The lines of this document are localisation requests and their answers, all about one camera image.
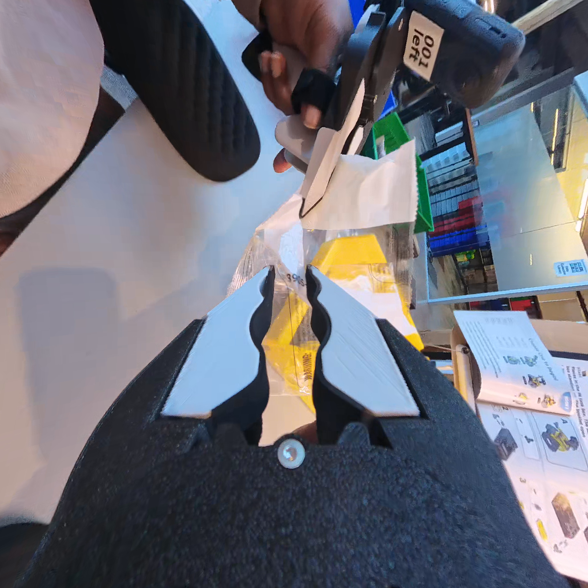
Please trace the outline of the green bin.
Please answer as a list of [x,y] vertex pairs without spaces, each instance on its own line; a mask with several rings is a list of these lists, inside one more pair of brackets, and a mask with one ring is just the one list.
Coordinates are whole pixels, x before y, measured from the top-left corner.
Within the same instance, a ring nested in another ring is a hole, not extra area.
[[[388,113],[374,123],[371,136],[364,145],[363,154],[374,160],[383,159],[392,153],[399,152],[397,160],[404,162],[409,153],[412,140],[395,112]],[[434,230],[432,208],[430,204],[429,186],[423,162],[419,155],[415,154],[416,187],[418,203],[414,232],[424,233]]]

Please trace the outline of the storage shelf with bins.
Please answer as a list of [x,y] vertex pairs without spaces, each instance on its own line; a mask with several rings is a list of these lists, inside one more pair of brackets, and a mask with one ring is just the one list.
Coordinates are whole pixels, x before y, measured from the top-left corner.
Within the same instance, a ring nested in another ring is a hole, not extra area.
[[430,300],[498,291],[474,159],[464,142],[424,161],[433,231],[427,232]]

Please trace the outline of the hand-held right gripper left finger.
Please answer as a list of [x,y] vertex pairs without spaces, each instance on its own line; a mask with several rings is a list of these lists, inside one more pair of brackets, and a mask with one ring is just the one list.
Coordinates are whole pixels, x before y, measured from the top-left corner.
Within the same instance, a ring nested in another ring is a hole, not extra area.
[[262,341],[272,318],[275,268],[264,267],[203,318],[161,410],[196,419],[211,435],[234,424],[259,443],[269,401]]

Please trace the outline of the person's left hand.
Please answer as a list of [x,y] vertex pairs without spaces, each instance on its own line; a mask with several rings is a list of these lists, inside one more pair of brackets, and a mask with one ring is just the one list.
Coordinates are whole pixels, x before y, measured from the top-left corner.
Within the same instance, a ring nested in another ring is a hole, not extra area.
[[[258,31],[268,31],[280,47],[296,50],[305,65],[332,73],[354,31],[348,1],[232,1]],[[283,114],[294,113],[288,56],[267,50],[258,57],[265,95]]]

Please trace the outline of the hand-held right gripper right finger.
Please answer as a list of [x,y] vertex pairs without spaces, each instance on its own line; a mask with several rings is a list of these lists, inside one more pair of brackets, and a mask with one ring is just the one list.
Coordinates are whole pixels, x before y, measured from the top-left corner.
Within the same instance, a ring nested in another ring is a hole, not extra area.
[[370,435],[381,420],[420,418],[376,316],[313,265],[306,290],[319,342],[312,384],[318,442],[337,443],[355,423]]

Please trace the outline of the large clear labelled bag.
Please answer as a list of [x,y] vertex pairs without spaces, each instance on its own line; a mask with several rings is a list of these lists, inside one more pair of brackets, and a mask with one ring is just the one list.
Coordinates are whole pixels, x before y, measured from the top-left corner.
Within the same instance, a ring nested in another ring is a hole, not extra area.
[[377,318],[423,349],[410,315],[413,236],[418,192],[415,143],[374,160],[341,156],[325,197],[300,219],[300,194],[259,225],[243,253],[228,295],[266,266],[275,267],[269,331],[263,341],[270,394],[295,396],[315,412],[312,380],[319,342],[311,329],[306,267],[313,265]]

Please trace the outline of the instruction booklet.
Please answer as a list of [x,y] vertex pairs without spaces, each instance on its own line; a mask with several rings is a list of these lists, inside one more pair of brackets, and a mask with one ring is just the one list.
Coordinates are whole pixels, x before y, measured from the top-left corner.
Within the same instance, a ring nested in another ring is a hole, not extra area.
[[587,324],[511,311],[454,317],[458,391],[551,565],[587,584]]

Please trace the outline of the blue bin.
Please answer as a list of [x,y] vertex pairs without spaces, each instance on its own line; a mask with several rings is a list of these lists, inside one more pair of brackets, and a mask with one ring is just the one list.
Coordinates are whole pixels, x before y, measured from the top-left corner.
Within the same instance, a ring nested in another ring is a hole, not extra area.
[[[348,1],[354,28],[357,28],[359,21],[364,15],[365,3],[366,1]],[[379,116],[376,118],[376,121],[379,121],[387,115],[393,113],[397,106],[398,100],[394,97],[393,86],[391,86],[386,102],[383,104],[382,110]]]

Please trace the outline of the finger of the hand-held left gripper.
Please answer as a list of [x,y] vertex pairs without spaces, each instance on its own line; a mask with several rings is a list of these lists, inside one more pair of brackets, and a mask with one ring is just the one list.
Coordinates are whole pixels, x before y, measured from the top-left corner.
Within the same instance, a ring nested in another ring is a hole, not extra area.
[[342,153],[350,151],[354,155],[361,149],[364,127],[359,125],[358,121],[362,113],[364,96],[365,81],[362,79],[341,129],[334,130],[324,126],[318,130],[310,163],[300,187],[300,219],[305,218],[323,199]]

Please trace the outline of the person's dark pants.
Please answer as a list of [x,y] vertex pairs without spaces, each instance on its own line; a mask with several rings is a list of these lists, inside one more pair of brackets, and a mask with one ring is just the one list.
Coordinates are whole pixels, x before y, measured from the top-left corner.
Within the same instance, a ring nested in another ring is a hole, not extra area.
[[1,587],[13,587],[22,576],[47,529],[40,523],[1,527]]

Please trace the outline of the person's beige sweatshirt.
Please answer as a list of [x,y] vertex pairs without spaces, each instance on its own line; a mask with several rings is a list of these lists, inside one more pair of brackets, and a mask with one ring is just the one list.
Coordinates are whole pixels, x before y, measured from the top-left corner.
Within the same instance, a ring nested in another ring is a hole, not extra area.
[[1,253],[124,110],[89,1],[1,1]]

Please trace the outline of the black textured pad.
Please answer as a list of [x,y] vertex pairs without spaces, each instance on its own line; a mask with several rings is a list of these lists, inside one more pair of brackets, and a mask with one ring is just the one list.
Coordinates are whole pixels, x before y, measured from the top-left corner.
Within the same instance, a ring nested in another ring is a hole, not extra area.
[[257,162],[254,120],[185,1],[90,1],[105,63],[123,75],[185,162],[227,182]]

